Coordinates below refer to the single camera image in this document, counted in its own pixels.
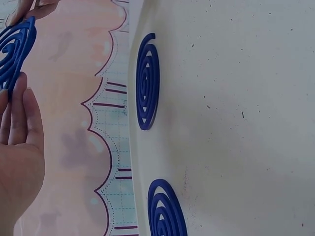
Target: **spiral coil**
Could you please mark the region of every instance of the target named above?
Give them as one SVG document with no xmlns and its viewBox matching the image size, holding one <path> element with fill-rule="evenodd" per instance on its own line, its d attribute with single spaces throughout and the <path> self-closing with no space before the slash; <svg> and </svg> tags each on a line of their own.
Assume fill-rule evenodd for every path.
<svg viewBox="0 0 315 236">
<path fill-rule="evenodd" d="M 36 34 L 33 16 L 24 22 L 20 20 L 0 33 L 0 51 L 5 54 L 0 59 L 0 86 L 8 90 L 9 98 L 12 97 L 23 62 L 34 45 Z"/>
<path fill-rule="evenodd" d="M 161 187 L 164 193 L 156 193 Z M 148 216 L 151 236 L 187 236 L 181 206 L 171 185 L 163 180 L 154 180 L 148 193 Z"/>
<path fill-rule="evenodd" d="M 158 108 L 159 61 L 153 44 L 154 33 L 149 33 L 141 42 L 136 71 L 136 106 L 138 123 L 142 130 L 149 130 L 154 122 Z"/>
</svg>

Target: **curved edge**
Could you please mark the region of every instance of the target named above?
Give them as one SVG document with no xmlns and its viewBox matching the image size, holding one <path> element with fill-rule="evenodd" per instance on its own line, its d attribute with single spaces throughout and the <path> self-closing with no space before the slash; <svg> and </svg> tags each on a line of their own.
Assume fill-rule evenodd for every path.
<svg viewBox="0 0 315 236">
<path fill-rule="evenodd" d="M 104 66 L 102 66 L 102 68 L 101 68 L 97 73 L 95 73 L 94 76 L 97 76 L 97 75 L 105 68 L 105 66 L 108 64 L 108 62 L 110 61 L 110 59 L 111 59 L 111 57 L 112 57 L 112 55 L 113 55 L 113 51 L 114 51 L 114 38 L 113 38 L 112 32 L 114 32 L 114 31 L 119 31 L 119 29 L 125 24 L 125 22 L 126 22 L 126 20 L 127 20 L 127 12 L 126 12 L 126 9 L 125 9 L 124 7 L 118 5 L 117 3 L 115 3 L 114 0 L 111 0 L 111 2 L 112 2 L 113 4 L 115 4 L 116 6 L 121 7 L 121 8 L 124 10 L 125 18 L 124 18 L 123 22 L 120 24 L 120 26 L 118 26 L 116 29 L 112 29 L 112 30 L 109 31 L 109 35 L 110 35 L 110 38 L 111 38 L 111 40 L 112 40 L 112 49 L 111 49 L 110 55 L 109 55 L 109 57 L 108 57 L 106 63 L 104 64 Z"/>
<path fill-rule="evenodd" d="M 104 233 L 104 236 L 105 236 L 105 235 L 107 234 L 107 232 L 108 232 L 108 229 L 109 229 L 109 212 L 108 212 L 107 204 L 106 204 L 105 200 L 102 198 L 102 196 L 98 193 L 98 190 L 104 186 L 104 184 L 107 182 L 107 180 L 108 180 L 108 178 L 109 178 L 109 176 L 110 176 L 110 174 L 111 174 L 111 172 L 112 172 L 112 164 L 113 164 L 112 152 L 111 152 L 111 149 L 110 149 L 108 143 L 106 142 L 106 140 L 105 140 L 99 133 L 97 133 L 97 132 L 91 130 L 91 126 L 92 126 L 92 124 L 93 124 L 93 116 L 92 116 L 91 110 L 88 108 L 88 106 L 85 105 L 85 103 L 89 102 L 89 101 L 98 93 L 98 91 L 100 90 L 100 88 L 101 88 L 101 86 L 102 86 L 102 84 L 103 84 L 103 80 L 104 80 L 104 79 L 103 79 L 103 77 L 102 77 L 102 78 L 101 78 L 101 81 L 100 81 L 100 83 L 99 83 L 99 86 L 98 86 L 97 90 L 95 91 L 95 93 L 94 93 L 89 99 L 85 100 L 84 102 L 81 102 L 81 105 L 82 105 L 83 107 L 85 107 L 85 108 L 89 111 L 89 114 L 90 114 L 90 125 L 89 125 L 89 127 L 88 127 L 87 130 L 90 131 L 91 133 L 93 133 L 93 134 L 99 136 L 99 137 L 103 140 L 103 142 L 105 143 L 105 145 L 106 145 L 106 147 L 107 147 L 107 149 L 108 149 L 108 151 L 109 151 L 110 167 L 109 167 L 108 175 L 106 176 L 106 179 L 104 180 L 104 182 L 103 182 L 98 188 L 96 188 L 96 189 L 94 190 L 94 192 L 101 198 L 101 200 L 102 200 L 102 202 L 103 202 L 103 204 L 104 204 L 104 206 L 105 206 L 105 210 L 106 210 L 107 225 L 106 225 L 106 230 L 105 230 L 105 233 Z"/>
</svg>

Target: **white surface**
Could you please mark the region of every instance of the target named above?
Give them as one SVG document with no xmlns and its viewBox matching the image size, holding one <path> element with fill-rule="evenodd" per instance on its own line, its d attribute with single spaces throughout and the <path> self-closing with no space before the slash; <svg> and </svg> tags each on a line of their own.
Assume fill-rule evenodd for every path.
<svg viewBox="0 0 315 236">
<path fill-rule="evenodd" d="M 190 236 L 315 235 L 314 21 L 312 0 L 145 1 L 128 79 L 140 236 L 156 178 L 172 184 Z M 160 99 L 144 132 L 134 82 L 150 32 Z"/>
<path fill-rule="evenodd" d="M 129 2 L 129 45 L 132 46 L 132 42 L 134 39 L 134 34 L 137 29 L 137 25 L 139 22 L 139 17 L 141 13 L 141 8 L 144 0 L 131 0 Z"/>
</svg>

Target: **hand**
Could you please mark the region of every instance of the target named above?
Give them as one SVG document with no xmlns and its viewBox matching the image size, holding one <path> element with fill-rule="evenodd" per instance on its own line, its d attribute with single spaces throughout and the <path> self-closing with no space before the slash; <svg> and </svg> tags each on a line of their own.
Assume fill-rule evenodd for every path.
<svg viewBox="0 0 315 236">
<path fill-rule="evenodd" d="M 12 236 L 45 174 L 42 120 L 26 74 L 20 74 L 10 103 L 7 91 L 0 92 L 0 123 L 0 235 Z"/>
<path fill-rule="evenodd" d="M 60 0 L 41 0 L 40 6 L 30 11 L 34 0 L 18 0 L 18 6 L 11 18 L 10 25 L 14 25 L 22 17 L 28 18 L 34 16 L 36 19 L 43 18 L 56 10 L 59 1 Z"/>
</svg>

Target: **finger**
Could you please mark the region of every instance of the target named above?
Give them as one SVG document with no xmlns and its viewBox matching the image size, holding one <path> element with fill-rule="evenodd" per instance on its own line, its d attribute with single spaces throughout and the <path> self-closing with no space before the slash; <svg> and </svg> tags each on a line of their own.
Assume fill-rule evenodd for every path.
<svg viewBox="0 0 315 236">
<path fill-rule="evenodd" d="M 57 5 L 58 5 L 58 2 L 40 6 L 36 9 L 31 10 L 29 13 L 27 13 L 26 18 L 30 16 L 34 16 L 37 20 L 41 19 L 49 15 L 50 13 L 52 13 L 54 10 L 56 10 Z"/>
<path fill-rule="evenodd" d="M 7 145 L 8 140 L 9 140 L 9 135 L 10 135 L 10 129 L 11 129 L 11 107 L 12 104 L 8 103 L 3 117 L 1 121 L 1 126 L 0 126 L 0 143 Z"/>
<path fill-rule="evenodd" d="M 8 97 L 8 90 L 2 89 L 0 91 L 0 123 L 2 121 L 2 115 L 8 105 L 9 97 Z"/>
<path fill-rule="evenodd" d="M 39 105 L 32 89 L 28 88 L 25 90 L 23 94 L 23 104 L 28 126 L 26 143 L 37 147 L 42 153 L 44 153 L 43 123 L 41 120 Z"/>
<path fill-rule="evenodd" d="M 23 106 L 23 93 L 28 85 L 27 76 L 21 72 L 12 94 L 12 118 L 9 145 L 22 144 L 26 141 L 27 122 Z"/>
<path fill-rule="evenodd" d="M 14 15 L 11 18 L 10 25 L 17 23 L 26 13 L 29 12 L 33 4 L 33 0 L 19 0 Z"/>
</svg>

